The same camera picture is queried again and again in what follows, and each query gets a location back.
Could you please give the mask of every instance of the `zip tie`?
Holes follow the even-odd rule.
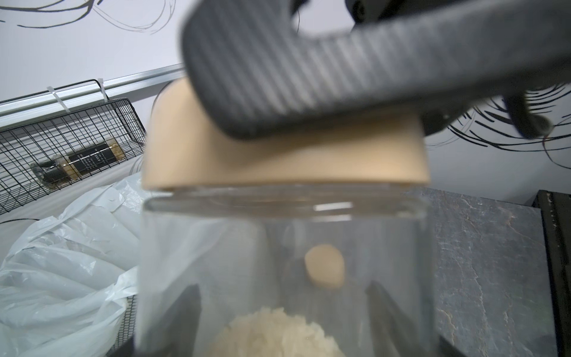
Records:
[[[59,95],[55,92],[53,87],[47,87],[47,90],[50,91],[55,97],[55,100],[58,101],[59,104],[68,112],[71,113],[71,110],[63,103],[63,100],[59,97]]]
[[[107,96],[107,93],[105,93],[105,87],[103,87],[103,78],[97,78],[97,82],[99,83],[99,88],[101,88],[103,100],[105,103],[107,103],[109,101],[109,97]]]

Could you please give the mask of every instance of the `metal rail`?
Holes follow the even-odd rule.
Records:
[[[117,97],[183,76],[185,76],[184,66],[178,64],[109,79],[103,82],[103,87],[108,97]],[[59,91],[58,96],[71,109],[103,100],[101,90],[95,83]],[[24,125],[63,113],[65,113],[63,107],[48,91],[11,99],[0,102],[0,129]]]

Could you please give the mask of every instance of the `label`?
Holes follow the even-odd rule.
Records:
[[[69,156],[69,159],[81,174],[117,162],[117,158],[107,143],[93,145],[76,151]]]

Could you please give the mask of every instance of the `jar lid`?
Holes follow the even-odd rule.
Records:
[[[424,133],[417,115],[405,114],[400,120],[370,116],[349,126],[239,141],[211,123],[189,80],[182,78],[166,87],[153,107],[143,187],[428,184]]]

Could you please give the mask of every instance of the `glass jar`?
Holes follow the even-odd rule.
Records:
[[[219,357],[221,332],[267,308],[322,328],[339,356],[431,355],[427,211],[423,200],[382,184],[198,187],[152,198],[144,205],[135,348]],[[321,244],[343,257],[340,287],[308,276],[305,255]],[[233,340],[242,349],[235,355],[263,351],[264,334],[277,328],[267,326],[257,336],[242,331],[238,340],[256,340]],[[296,342],[281,343],[285,351]],[[291,356],[305,356],[302,347]]]

